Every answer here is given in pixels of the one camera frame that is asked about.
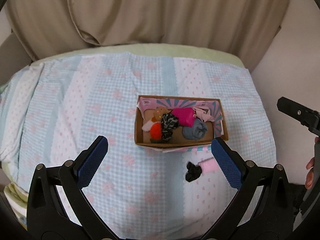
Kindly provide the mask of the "person's right hand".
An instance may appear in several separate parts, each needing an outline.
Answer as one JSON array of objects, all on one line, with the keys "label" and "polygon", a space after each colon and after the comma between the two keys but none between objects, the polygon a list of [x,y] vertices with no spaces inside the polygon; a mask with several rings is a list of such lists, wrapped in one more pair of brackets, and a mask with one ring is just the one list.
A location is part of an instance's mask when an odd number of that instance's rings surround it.
[{"label": "person's right hand", "polygon": [[313,184],[313,167],[315,163],[315,158],[312,157],[309,162],[306,165],[306,169],[308,170],[308,173],[306,175],[306,181],[305,181],[305,188],[307,190],[311,189]]}]

